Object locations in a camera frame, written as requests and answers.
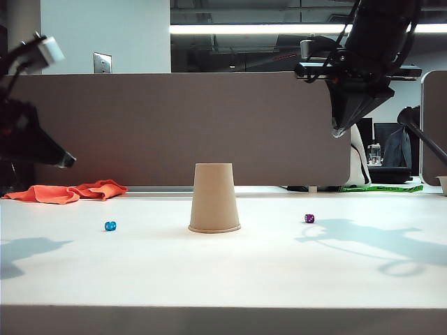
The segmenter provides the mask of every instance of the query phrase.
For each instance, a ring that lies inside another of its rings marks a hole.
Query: ceiling light
[[[343,24],[197,24],[171,25],[172,35],[339,34]],[[416,33],[447,33],[447,24],[418,24]]]

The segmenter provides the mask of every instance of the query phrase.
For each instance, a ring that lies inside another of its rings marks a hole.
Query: white wall
[[[405,64],[422,68],[423,76],[433,70],[447,70],[447,36],[417,35]],[[390,87],[395,90],[395,96],[367,117],[372,117],[373,122],[396,122],[403,108],[420,105],[421,78],[416,82],[392,82]]]
[[[43,73],[93,73],[93,52],[114,73],[170,72],[169,0],[41,0],[41,31],[66,59]]]

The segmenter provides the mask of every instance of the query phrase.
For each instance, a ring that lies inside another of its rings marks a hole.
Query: gray partition wall
[[[429,72],[422,79],[420,127],[444,151],[447,151],[447,71]],[[439,185],[436,176],[447,175],[447,167],[421,142],[420,177],[429,185]]]
[[[292,73],[22,76],[14,98],[78,160],[37,165],[40,184],[113,178],[190,186],[195,163],[232,163],[237,185],[341,185],[349,134],[335,139],[325,82]]]

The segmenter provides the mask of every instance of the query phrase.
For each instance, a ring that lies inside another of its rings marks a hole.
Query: white cup
[[[196,164],[189,229],[194,232],[232,232],[240,228],[233,165]]]
[[[442,193],[447,195],[447,176],[438,176],[439,183],[441,183]]]

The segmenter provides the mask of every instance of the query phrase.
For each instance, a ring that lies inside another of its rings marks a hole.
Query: orange cloth
[[[34,185],[24,192],[7,193],[3,198],[47,204],[68,204],[80,198],[106,200],[125,192],[127,192],[127,187],[119,185],[112,179],[107,179],[79,186]]]

